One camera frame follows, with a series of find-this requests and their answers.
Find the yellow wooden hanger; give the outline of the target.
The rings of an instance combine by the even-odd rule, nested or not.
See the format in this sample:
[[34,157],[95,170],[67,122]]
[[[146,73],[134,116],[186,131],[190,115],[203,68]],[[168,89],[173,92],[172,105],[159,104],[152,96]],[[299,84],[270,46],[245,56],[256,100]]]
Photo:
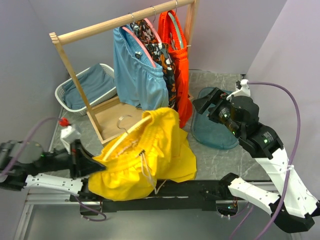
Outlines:
[[104,155],[103,161],[106,161],[108,157],[112,154],[112,152],[138,127],[142,126],[144,123],[150,121],[152,119],[151,115],[147,115],[146,117],[142,118],[136,124],[134,124],[131,128],[125,131],[120,138],[111,146],[108,152]]

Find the yellow shorts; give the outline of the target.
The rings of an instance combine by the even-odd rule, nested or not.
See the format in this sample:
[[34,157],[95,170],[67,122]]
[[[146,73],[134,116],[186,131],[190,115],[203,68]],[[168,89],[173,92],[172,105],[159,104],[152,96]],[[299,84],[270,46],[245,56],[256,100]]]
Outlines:
[[180,128],[179,114],[161,107],[144,111],[142,118],[148,115],[152,119],[127,136],[106,161],[103,157],[120,136],[93,157],[106,170],[89,176],[90,192],[112,201],[129,201],[157,193],[159,180],[181,183],[195,179],[197,160],[188,133]]

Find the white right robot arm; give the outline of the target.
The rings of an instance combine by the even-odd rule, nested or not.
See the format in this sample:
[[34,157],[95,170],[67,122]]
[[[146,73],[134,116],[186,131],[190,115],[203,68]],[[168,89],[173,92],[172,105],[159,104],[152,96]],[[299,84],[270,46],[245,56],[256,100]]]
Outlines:
[[289,163],[285,147],[271,127],[259,122],[259,107],[251,97],[233,94],[215,87],[193,101],[198,114],[209,111],[212,122],[224,125],[239,145],[264,169],[277,193],[267,192],[234,173],[219,181],[219,194],[244,199],[274,217],[274,223],[286,233],[307,232],[320,214],[320,202],[306,188]]

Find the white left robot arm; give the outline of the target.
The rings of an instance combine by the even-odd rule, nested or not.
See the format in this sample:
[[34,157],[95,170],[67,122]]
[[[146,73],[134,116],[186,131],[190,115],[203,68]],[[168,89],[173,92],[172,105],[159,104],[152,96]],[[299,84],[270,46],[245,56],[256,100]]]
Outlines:
[[18,160],[5,168],[18,153],[22,141],[10,140],[0,145],[0,187],[4,190],[43,188],[83,196],[94,201],[100,194],[98,186],[88,183],[87,176],[106,170],[106,167],[93,159],[79,139],[66,149],[45,152],[34,141],[26,144]]

